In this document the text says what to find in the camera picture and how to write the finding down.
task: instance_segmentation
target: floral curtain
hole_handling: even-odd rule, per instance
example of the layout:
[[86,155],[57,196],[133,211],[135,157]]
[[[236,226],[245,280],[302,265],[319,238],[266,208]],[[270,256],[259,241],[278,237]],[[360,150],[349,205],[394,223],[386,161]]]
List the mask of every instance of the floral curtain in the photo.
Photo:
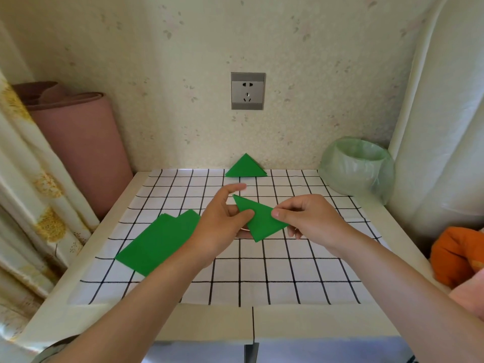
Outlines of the floral curtain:
[[98,225],[0,72],[1,338],[15,341]]

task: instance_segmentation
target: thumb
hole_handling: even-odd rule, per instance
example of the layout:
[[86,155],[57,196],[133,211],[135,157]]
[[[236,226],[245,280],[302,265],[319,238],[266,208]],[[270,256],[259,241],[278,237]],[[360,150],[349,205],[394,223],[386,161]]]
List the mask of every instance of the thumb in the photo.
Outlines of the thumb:
[[255,215],[255,212],[251,209],[244,210],[241,213],[238,213],[234,217],[232,217],[232,221],[234,225],[238,228],[237,230],[241,229],[244,225],[246,225]]
[[286,209],[273,209],[270,213],[273,218],[280,220],[284,223],[290,224],[296,228],[299,228],[299,222],[301,218],[300,211],[291,211]]

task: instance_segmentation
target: white table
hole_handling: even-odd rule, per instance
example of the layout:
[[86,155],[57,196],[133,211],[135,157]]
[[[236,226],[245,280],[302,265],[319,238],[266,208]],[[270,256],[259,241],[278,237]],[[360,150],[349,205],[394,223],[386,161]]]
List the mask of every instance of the white table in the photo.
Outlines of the white table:
[[[68,298],[94,256],[148,177],[138,172],[106,218],[84,246],[18,338],[21,345],[44,348],[82,333],[112,305],[69,305]],[[358,199],[367,217],[391,250],[440,289],[425,257],[379,203]],[[277,339],[322,339],[398,336],[376,304],[365,305],[268,305],[236,307],[179,304],[157,336],[158,341],[252,342]]]

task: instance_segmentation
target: green paper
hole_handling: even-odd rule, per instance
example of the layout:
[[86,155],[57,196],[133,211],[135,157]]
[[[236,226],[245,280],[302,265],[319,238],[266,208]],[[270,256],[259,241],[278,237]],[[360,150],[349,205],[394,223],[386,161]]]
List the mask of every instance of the green paper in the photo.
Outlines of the green paper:
[[161,214],[115,258],[143,276],[148,276],[175,253],[192,235],[200,215],[188,210],[174,218]]
[[245,153],[225,174],[225,177],[267,177],[267,173],[257,162]]
[[280,231],[288,226],[288,224],[280,222],[272,217],[270,214],[272,207],[237,195],[233,195],[233,197],[237,207],[239,208],[239,211],[252,209],[256,213],[254,217],[247,223],[250,234],[252,234],[254,241],[259,242],[260,240],[267,238],[271,234],[274,234],[275,232]]

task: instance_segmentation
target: patterned wall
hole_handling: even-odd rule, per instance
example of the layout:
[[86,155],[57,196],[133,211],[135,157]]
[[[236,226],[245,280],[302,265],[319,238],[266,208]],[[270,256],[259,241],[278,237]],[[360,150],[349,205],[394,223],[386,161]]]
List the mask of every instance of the patterned wall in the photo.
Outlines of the patterned wall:
[[[3,0],[0,17],[36,79],[111,97],[137,170],[245,152],[316,168],[341,136],[388,144],[433,1]],[[230,109],[230,72],[267,73],[263,111]]]

